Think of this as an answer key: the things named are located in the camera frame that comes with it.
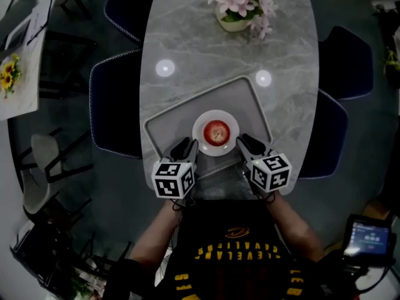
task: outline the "gray tray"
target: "gray tray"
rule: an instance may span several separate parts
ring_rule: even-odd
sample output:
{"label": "gray tray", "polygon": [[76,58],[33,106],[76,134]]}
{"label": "gray tray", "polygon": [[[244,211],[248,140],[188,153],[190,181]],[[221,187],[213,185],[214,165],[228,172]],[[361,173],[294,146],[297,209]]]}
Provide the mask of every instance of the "gray tray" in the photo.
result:
{"label": "gray tray", "polygon": [[[213,109],[232,114],[239,124],[241,134],[248,133],[272,144],[271,130],[254,87],[248,77],[240,76],[147,119],[143,125],[144,132],[158,157],[161,158],[163,152],[177,139],[191,137],[196,119]],[[240,160],[237,148],[220,157],[209,157],[199,152],[196,173],[204,178]]]}

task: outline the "forearm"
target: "forearm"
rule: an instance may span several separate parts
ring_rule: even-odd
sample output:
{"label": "forearm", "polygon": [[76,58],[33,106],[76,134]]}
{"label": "forearm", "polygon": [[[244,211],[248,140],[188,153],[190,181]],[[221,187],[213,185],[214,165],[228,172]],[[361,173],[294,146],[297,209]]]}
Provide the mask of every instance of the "forearm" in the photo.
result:
{"label": "forearm", "polygon": [[322,242],[317,234],[279,191],[275,192],[275,201],[267,204],[267,208],[292,253],[313,261],[324,257]]}
{"label": "forearm", "polygon": [[130,259],[139,262],[150,274],[155,274],[164,259],[169,240],[179,224],[180,211],[173,211],[166,201],[154,221],[133,247]]}

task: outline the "white plate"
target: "white plate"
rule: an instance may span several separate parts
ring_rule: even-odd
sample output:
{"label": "white plate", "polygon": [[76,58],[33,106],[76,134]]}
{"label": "white plate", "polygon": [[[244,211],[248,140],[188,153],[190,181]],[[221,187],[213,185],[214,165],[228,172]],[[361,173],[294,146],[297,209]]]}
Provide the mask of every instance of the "white plate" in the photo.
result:
{"label": "white plate", "polygon": [[[227,124],[231,135],[228,142],[223,146],[212,146],[204,138],[204,127],[212,120],[221,120]],[[227,154],[236,146],[236,138],[239,136],[239,124],[229,113],[222,110],[210,110],[198,117],[193,124],[192,137],[199,141],[199,150],[207,156],[219,157]]]}

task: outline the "white chair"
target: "white chair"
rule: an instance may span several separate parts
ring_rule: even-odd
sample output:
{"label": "white chair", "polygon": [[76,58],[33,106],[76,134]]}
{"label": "white chair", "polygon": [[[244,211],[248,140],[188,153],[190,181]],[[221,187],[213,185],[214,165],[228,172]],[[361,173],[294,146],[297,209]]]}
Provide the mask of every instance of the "white chair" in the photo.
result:
{"label": "white chair", "polygon": [[[85,132],[65,150],[60,150],[58,142],[54,137],[61,131],[58,128],[49,135],[33,134],[31,147],[19,156],[19,170],[22,175],[22,185],[24,192],[24,209],[29,214],[38,213],[43,206],[54,197],[65,185],[66,178],[82,173],[93,168],[93,164],[79,167],[77,169],[64,171],[62,159],[65,158],[78,144],[82,143],[90,136],[90,131]],[[22,160],[32,153],[35,163],[22,164]],[[46,188],[40,187],[33,178],[31,169],[39,168],[47,180]]]}

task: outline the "person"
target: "person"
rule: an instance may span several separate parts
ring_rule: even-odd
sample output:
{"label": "person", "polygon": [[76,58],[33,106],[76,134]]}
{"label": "person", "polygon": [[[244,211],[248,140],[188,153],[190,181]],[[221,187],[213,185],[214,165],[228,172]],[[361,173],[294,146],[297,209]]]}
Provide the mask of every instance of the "person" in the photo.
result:
{"label": "person", "polygon": [[[183,211],[167,200],[129,259],[112,269],[103,299],[324,299],[331,291],[321,282],[320,239],[279,192],[263,194],[196,200]],[[164,279],[154,287],[178,226]]]}

